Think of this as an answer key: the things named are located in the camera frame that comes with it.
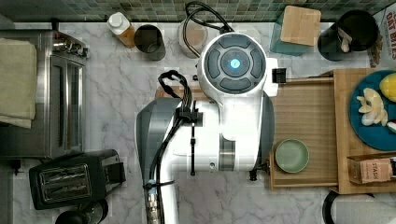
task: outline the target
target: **cup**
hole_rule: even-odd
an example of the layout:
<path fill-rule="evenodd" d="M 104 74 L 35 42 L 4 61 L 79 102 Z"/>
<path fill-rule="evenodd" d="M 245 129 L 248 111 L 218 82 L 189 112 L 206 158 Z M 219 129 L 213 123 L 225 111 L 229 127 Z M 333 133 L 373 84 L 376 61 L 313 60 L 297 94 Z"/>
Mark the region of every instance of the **cup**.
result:
<path fill-rule="evenodd" d="M 153 25 L 143 25 L 134 33 L 136 47 L 146 53 L 152 61 L 160 61 L 166 50 L 161 31 Z"/>
<path fill-rule="evenodd" d="M 181 51 L 189 58 L 196 59 L 197 56 L 191 52 L 186 46 L 183 39 L 183 26 L 184 21 L 180 23 L 177 29 L 178 44 L 180 45 Z M 189 44 L 192 45 L 199 53 L 202 52 L 207 40 L 207 28 L 196 23 L 195 21 L 189 21 L 186 27 L 186 37 Z"/>
<path fill-rule="evenodd" d="M 346 42 L 347 52 L 342 49 L 344 46 L 342 36 L 345 35 L 351 38 L 350 43 Z M 351 10 L 320 34 L 318 50 L 325 59 L 337 62 L 346 59 L 350 51 L 369 49 L 377 37 L 378 26 L 373 16 L 363 10 Z"/>

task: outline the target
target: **small ceramic bowl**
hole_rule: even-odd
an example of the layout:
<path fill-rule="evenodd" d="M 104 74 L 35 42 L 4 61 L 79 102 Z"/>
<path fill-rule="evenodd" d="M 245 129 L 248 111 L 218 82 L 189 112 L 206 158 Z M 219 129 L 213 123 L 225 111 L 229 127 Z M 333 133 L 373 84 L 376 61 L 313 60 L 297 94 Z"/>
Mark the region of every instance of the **small ceramic bowl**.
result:
<path fill-rule="evenodd" d="M 300 140 L 287 139 L 277 146 L 275 160 L 280 169 L 285 172 L 300 172 L 309 161 L 308 147 Z"/>

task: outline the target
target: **tile backsplash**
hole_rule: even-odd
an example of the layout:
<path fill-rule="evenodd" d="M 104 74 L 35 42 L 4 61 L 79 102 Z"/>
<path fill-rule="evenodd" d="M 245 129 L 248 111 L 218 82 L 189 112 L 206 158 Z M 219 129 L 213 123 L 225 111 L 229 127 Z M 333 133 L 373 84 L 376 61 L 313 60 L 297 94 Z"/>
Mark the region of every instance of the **tile backsplash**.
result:
<path fill-rule="evenodd" d="M 13 21 L 106 21 L 115 12 L 130 21 L 182 21 L 185 3 L 191 0 L 31 0 L 3 1 L 0 14 Z M 351 9 L 375 14 L 396 0 L 201 0 L 226 21 L 275 21 L 286 6 L 309 7 L 321 11 L 322 21 L 335 21 Z M 200 13 L 206 21 L 216 21 Z"/>

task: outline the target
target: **wooden block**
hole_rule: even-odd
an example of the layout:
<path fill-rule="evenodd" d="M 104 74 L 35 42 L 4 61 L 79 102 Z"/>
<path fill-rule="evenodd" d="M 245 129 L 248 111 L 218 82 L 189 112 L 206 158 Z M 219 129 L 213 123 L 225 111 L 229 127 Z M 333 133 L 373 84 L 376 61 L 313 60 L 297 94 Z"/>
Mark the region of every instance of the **wooden block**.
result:
<path fill-rule="evenodd" d="M 318 42 L 320 16 L 319 10 L 287 6 L 280 40 L 292 44 L 315 46 Z"/>

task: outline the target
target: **black mug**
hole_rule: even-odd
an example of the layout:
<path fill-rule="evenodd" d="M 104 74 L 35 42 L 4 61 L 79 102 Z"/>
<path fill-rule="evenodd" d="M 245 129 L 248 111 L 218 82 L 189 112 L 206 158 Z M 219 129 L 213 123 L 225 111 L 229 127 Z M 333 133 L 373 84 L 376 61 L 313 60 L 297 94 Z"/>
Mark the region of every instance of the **black mug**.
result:
<path fill-rule="evenodd" d="M 147 53 L 152 61 L 160 61 L 165 57 L 166 50 L 161 31 L 153 25 L 143 25 L 134 33 L 136 47 Z"/>
<path fill-rule="evenodd" d="M 348 52 L 341 50 L 343 38 L 339 35 L 338 28 L 352 37 Z M 320 34 L 318 50 L 327 60 L 341 61 L 347 57 L 350 51 L 367 50 L 377 38 L 378 26 L 373 16 L 363 10 L 351 10 Z"/>

